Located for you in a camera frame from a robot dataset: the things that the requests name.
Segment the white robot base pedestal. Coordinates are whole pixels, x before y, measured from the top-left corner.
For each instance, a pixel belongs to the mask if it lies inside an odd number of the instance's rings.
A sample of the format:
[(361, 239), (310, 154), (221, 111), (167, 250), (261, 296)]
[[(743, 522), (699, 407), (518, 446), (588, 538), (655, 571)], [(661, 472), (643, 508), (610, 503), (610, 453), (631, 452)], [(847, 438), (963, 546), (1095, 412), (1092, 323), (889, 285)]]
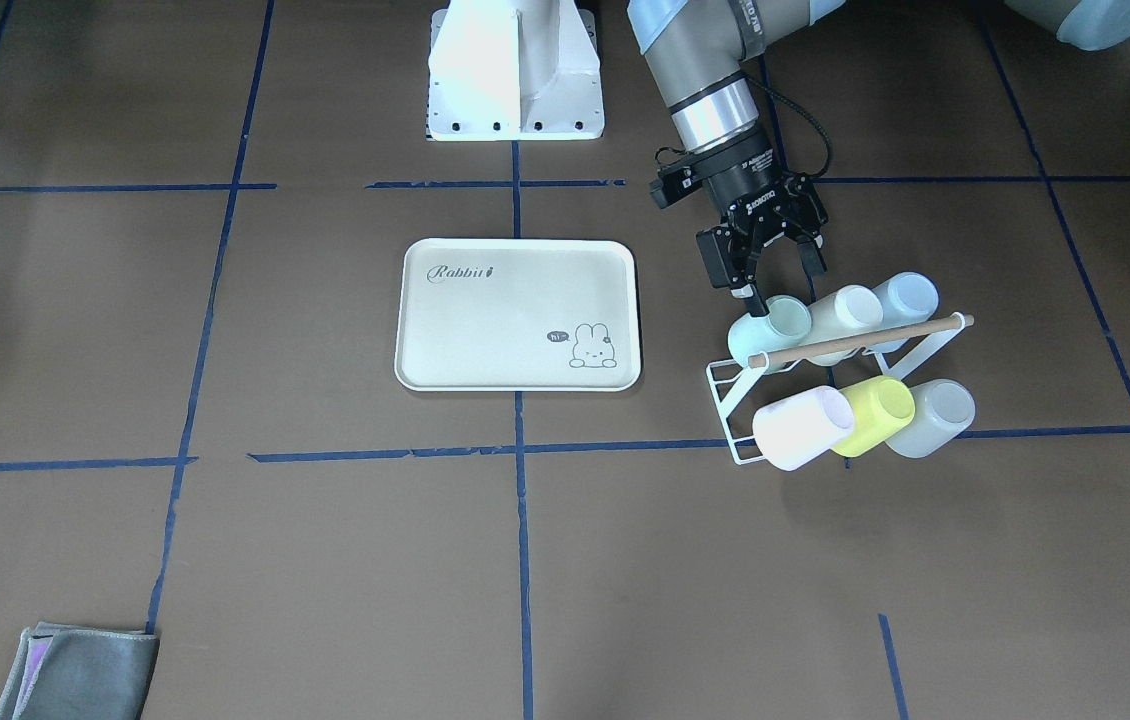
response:
[(432, 14), (428, 68), (433, 141), (603, 135), (597, 20), (575, 1), (451, 1)]

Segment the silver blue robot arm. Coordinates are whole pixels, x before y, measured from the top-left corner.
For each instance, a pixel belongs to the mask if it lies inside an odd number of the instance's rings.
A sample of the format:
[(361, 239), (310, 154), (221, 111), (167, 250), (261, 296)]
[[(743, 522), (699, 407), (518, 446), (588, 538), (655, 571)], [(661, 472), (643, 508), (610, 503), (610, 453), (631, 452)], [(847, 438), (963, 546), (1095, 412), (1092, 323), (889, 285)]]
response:
[(632, 1), (626, 8), (680, 140), (673, 161), (649, 183), (649, 196), (664, 209), (707, 191), (719, 223), (698, 232), (696, 242), (709, 281), (742, 301), (753, 318), (770, 315), (756, 274), (772, 242), (792, 240), (805, 272), (825, 272), (827, 212), (815, 183), (831, 161), (801, 172), (776, 159), (754, 92), (807, 122), (812, 114), (745, 63), (838, 8), (838, 1)]

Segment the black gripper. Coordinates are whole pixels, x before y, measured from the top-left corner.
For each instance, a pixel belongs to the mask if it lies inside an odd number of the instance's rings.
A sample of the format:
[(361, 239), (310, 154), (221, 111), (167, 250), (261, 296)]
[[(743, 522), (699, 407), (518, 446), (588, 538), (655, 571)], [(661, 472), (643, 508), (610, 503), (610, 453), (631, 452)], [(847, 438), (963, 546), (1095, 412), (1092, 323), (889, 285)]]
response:
[(827, 212), (812, 176), (781, 168), (762, 140), (705, 151), (698, 172), (720, 214), (720, 223), (696, 237), (712, 287), (737, 290), (751, 316), (770, 315), (756, 272), (762, 251), (777, 240), (796, 243), (808, 278), (827, 272), (822, 254)]

